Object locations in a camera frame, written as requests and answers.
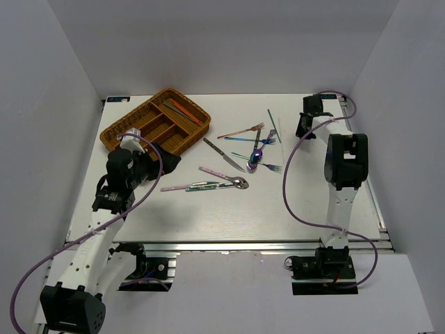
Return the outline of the dark handled silver spoon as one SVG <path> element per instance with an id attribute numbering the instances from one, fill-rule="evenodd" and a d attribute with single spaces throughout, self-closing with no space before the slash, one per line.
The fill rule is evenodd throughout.
<path id="1" fill-rule="evenodd" d="M 274 138 L 276 134 L 277 132 L 274 129 L 272 129 L 269 131 L 268 137 L 266 139 L 261 139 L 261 129 L 258 129 L 254 142 L 254 150 L 258 150 L 258 146 L 260 143 L 262 143 L 263 145 L 274 144 L 276 142 L 276 139 Z"/>

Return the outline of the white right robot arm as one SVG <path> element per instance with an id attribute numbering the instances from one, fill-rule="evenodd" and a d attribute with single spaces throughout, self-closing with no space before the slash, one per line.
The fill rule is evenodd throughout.
<path id="1" fill-rule="evenodd" d="M 324 248 L 344 253 L 353 202 L 369 173 L 368 137 L 350 131 L 343 118 L 325 111 L 322 94 L 303 98 L 296 136 L 326 144 L 323 172 L 329 200 L 321 242 Z"/>

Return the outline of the iridescent purple spoon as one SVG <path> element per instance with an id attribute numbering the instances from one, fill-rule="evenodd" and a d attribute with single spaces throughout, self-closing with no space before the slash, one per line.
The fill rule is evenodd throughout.
<path id="1" fill-rule="evenodd" d="M 266 144 L 263 144 L 260 148 L 254 150 L 247 160 L 247 168 L 249 173 L 256 171 L 258 164 L 261 162 L 263 157 L 263 150 Z"/>

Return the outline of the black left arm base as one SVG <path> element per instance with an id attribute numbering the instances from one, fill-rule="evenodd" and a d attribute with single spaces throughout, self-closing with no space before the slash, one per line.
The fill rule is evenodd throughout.
<path id="1" fill-rule="evenodd" d="M 134 256 L 134 270 L 124 279 L 123 292 L 167 292 L 175 276 L 174 255 L 147 251 L 142 244 L 119 244 L 110 254 L 129 253 Z"/>

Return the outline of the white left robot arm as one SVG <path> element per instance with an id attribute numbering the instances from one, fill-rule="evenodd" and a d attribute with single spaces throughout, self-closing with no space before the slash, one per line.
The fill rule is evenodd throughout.
<path id="1" fill-rule="evenodd" d="M 40 304 L 48 329 L 62 333 L 98 333 L 106 316 L 104 297 L 119 290 L 129 277 L 141 277 L 147 269 L 139 244 L 113 240 L 122 228 L 124 212 L 135 201 L 135 189 L 158 175 L 171 173 L 181 161 L 177 155 L 154 146 L 154 161 L 138 143 L 108 154 L 106 174 L 98 181 L 88 225 L 90 237 L 79 242 L 74 257 L 54 285 L 44 286 Z"/>

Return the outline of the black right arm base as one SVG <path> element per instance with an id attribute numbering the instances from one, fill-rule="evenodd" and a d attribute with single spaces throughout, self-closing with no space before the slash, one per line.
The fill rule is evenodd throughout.
<path id="1" fill-rule="evenodd" d="M 295 296 L 355 295 L 355 268 L 349 248 L 319 247 L 313 256 L 289 256 L 284 267 L 291 271 Z"/>

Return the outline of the white chopstick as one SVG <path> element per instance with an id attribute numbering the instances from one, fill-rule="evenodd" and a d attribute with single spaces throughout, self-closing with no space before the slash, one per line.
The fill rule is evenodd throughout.
<path id="1" fill-rule="evenodd" d="M 284 153 L 284 146 L 283 146 L 283 135 L 282 135 L 282 127 L 281 127 L 281 119 L 280 117 L 278 118 L 278 133 L 277 136 L 279 137 L 279 142 L 280 142 L 280 152 L 281 152 L 281 158 L 282 158 L 282 165 L 285 164 L 285 153 Z"/>

